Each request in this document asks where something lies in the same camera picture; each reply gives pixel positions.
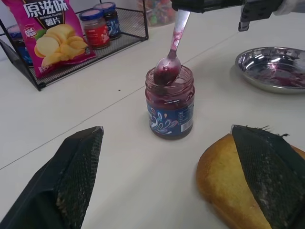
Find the red jar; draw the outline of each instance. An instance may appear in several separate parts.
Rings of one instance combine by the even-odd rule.
[[[179,76],[170,86],[160,86],[154,83],[153,71],[147,73],[145,82],[150,128],[161,138],[183,138],[193,127],[193,73],[182,66]]]
[[[103,16],[103,11],[98,9],[86,10],[79,15],[87,41],[93,49],[101,49],[110,45],[108,28]]]

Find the jam jar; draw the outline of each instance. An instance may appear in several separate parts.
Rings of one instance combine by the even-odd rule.
[[[25,47],[25,43],[23,41],[20,29],[18,25],[13,25],[7,28],[7,31],[15,43],[20,55],[28,66],[33,66],[33,61],[29,55],[27,48]]]
[[[95,5],[93,8],[100,9],[104,12],[110,39],[114,40],[119,38],[121,36],[121,30],[115,3],[103,2]]]
[[[89,45],[101,49],[110,45],[110,38],[102,10],[90,9],[80,14]]]
[[[154,83],[153,72],[154,69],[151,69],[147,73],[145,82],[150,128],[161,138],[183,138],[193,127],[193,73],[182,66],[176,80],[169,86],[163,86]]]

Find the blue jar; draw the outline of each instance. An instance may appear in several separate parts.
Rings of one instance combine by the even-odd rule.
[[[95,5],[93,8],[103,11],[104,18],[108,27],[110,40],[119,38],[121,36],[121,30],[115,3],[104,2]]]
[[[181,66],[176,80],[168,86],[154,82],[154,68],[146,75],[145,97],[152,132],[175,140],[187,136],[193,127],[195,87],[192,71]]]
[[[33,66],[33,61],[29,55],[27,48],[25,47],[25,43],[23,41],[19,26],[12,25],[7,28],[7,31],[10,34],[10,37],[12,38],[13,42],[17,46],[17,49],[20,52],[23,60],[28,66]]]

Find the metal spoon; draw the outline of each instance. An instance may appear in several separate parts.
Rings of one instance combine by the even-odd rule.
[[[170,85],[180,73],[181,63],[177,57],[177,48],[189,16],[190,12],[184,10],[178,10],[176,14],[170,52],[167,57],[157,63],[154,69],[153,79],[157,85]]]

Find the black wire rack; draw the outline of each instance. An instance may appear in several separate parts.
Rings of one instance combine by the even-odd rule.
[[[135,45],[139,42],[143,42],[148,40],[148,29],[147,29],[147,19],[145,12],[145,1],[143,0],[143,10],[131,10],[125,8],[116,8],[118,12],[118,17],[120,21],[120,30],[122,35],[120,38],[113,40],[107,48],[94,50],[97,57],[85,61],[76,65],[63,66],[57,70],[52,71],[47,74],[45,77],[38,79],[36,77],[35,71],[33,67],[28,66],[23,60],[20,52],[18,51],[15,43],[11,39],[6,27],[4,26],[2,20],[0,19],[0,26],[2,27],[4,33],[0,34],[1,36],[6,36],[10,41],[13,49],[5,43],[0,38],[0,45],[6,53],[8,59],[11,63],[23,74],[28,80],[41,91],[42,88],[47,85],[62,79],[63,77],[67,77],[81,69],[88,67],[110,55],[113,55],[123,49],[126,49],[132,45]],[[76,14],[80,14],[84,12],[84,10],[77,12]]]

